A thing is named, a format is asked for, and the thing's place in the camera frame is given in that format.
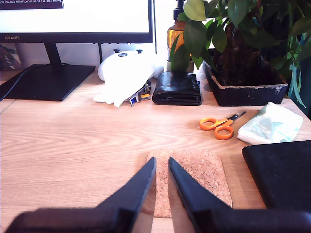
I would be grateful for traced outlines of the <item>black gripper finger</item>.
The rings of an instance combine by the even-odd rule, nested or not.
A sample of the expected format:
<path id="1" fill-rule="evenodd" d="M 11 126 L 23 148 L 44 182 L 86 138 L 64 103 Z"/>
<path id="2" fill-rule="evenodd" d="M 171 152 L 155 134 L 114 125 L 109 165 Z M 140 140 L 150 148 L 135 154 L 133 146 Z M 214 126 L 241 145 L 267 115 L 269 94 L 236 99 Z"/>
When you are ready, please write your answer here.
<path id="1" fill-rule="evenodd" d="M 214 210 L 225 202 L 203 188 L 173 158 L 169 159 L 169 201 L 175 233 L 220 233 Z"/>
<path id="2" fill-rule="evenodd" d="M 156 158 L 151 158 L 123 187 L 100 203 L 108 225 L 102 233 L 150 233 L 156 200 Z"/>

